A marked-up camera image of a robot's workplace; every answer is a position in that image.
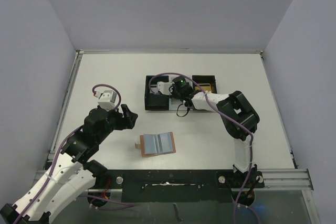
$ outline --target white table surface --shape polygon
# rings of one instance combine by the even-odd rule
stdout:
[[[294,168],[263,63],[257,54],[84,54],[57,143],[82,125],[89,111],[98,105],[91,88],[106,83],[120,91],[122,103],[139,118],[134,129],[112,132],[91,159],[108,169],[231,169],[234,143],[218,114],[193,112],[178,118],[175,111],[144,110],[145,76],[161,72],[215,75],[218,93],[241,91],[260,116],[254,141],[258,168]],[[134,147],[143,133],[170,131],[175,139],[174,154],[142,158]]]

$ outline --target white wall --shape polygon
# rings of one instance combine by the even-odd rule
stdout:
[[[255,51],[292,0],[50,0],[76,49]]]
[[[335,223],[336,0],[293,0],[265,66],[298,164],[309,168],[323,224]]]
[[[2,207],[46,160],[75,51],[49,0],[0,0],[0,9]]]

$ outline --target black box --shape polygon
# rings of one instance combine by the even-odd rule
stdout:
[[[155,95],[150,93],[148,83],[153,76],[146,76],[145,86],[145,110],[169,110],[169,96]],[[151,85],[155,86],[158,81],[169,82],[169,76],[156,77]]]

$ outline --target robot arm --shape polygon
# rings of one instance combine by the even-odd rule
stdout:
[[[60,147],[60,155],[58,158],[55,156],[56,163],[21,199],[0,210],[7,223],[49,223],[80,193],[92,187],[97,176],[107,171],[97,161],[88,162],[88,159],[112,131],[132,129],[138,115],[132,113],[126,104],[121,105],[123,113],[115,110],[115,96],[111,91],[96,92],[95,96],[99,98],[99,106],[90,111],[84,125]],[[83,170],[67,182],[82,167]]]
[[[201,90],[195,91],[183,76],[174,78],[172,82],[158,82],[157,88],[160,94],[180,100],[188,109],[213,111],[210,103],[212,107],[217,108],[251,132],[254,133],[257,130],[259,116],[240,91],[235,91],[232,94],[213,94],[211,92],[205,94]],[[234,138],[234,168],[245,173],[250,164],[250,143],[246,141],[248,133],[223,116],[222,120],[227,132]]]

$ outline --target black compartment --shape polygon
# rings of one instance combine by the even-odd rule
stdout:
[[[155,95],[149,91],[148,83],[153,76],[146,76],[145,86],[145,110],[169,110],[169,96]],[[158,81],[169,82],[168,76],[156,77],[151,85],[156,85]]]
[[[211,92],[217,94],[215,76],[192,76],[192,79],[196,81],[198,84],[209,83],[211,85]]]

